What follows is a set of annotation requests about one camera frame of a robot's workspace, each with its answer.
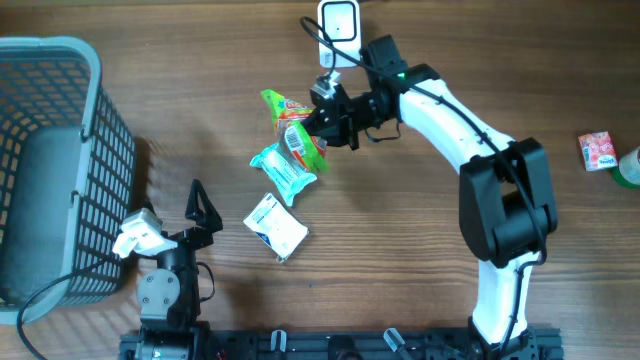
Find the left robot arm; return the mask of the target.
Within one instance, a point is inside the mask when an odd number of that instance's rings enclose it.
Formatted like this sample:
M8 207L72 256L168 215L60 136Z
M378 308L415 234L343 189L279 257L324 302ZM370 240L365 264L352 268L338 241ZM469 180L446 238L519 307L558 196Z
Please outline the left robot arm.
M213 244L223 229L221 216L200 182L192 181L185 218L195 223L168 237L173 247L153 255L157 268L138 285L140 331L120 340L120 359L224 359L210 325L200 321L201 304L211 299L199 293L196 252Z

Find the white plaster pack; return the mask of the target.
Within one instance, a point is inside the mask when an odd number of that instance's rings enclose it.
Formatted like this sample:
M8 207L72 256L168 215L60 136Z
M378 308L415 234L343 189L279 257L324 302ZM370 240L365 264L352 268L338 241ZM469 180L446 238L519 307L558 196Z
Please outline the white plaster pack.
M285 262L308 236L309 229L296 220L272 194L266 193L243 223Z

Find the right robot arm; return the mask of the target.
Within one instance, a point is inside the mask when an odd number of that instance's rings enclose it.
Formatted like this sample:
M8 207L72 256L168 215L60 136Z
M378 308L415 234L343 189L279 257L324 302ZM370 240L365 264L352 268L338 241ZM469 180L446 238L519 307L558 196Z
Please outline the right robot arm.
M459 227L479 261L469 353L503 359L523 350L530 276L546 262L547 237L558 224L544 148L484 123L432 67L409 66L389 35L369 43L355 63L365 70L369 91L351 97L336 72L318 77L304 128L332 147L356 150L360 133L395 119L441 153L458 175Z

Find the teal snack pack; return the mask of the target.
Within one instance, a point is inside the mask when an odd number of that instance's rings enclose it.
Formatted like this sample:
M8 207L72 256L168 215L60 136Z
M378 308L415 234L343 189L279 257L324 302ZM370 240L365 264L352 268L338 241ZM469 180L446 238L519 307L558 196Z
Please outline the teal snack pack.
M296 160L290 160L275 143L265 148L250 161L253 168L262 169L277 187L286 205L292 207L295 197L304 188L317 180L317 176L308 172Z

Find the green lid jar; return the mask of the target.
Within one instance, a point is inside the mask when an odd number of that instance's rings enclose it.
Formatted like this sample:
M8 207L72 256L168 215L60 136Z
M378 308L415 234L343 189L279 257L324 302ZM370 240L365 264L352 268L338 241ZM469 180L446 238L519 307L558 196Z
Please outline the green lid jar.
M630 153L621 157L618 166L613 170L614 180L626 188L638 188L640 185L640 147L633 149Z

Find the Haribo gummy candy bag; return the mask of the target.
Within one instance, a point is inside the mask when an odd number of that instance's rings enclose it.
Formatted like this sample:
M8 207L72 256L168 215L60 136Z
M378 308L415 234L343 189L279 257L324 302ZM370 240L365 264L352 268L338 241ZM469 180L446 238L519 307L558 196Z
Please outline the Haribo gummy candy bag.
M271 111L274 132L285 153L306 171L327 172L327 142L318 136L310 135L302 125L302 121L312 110L272 89L263 90L261 96Z

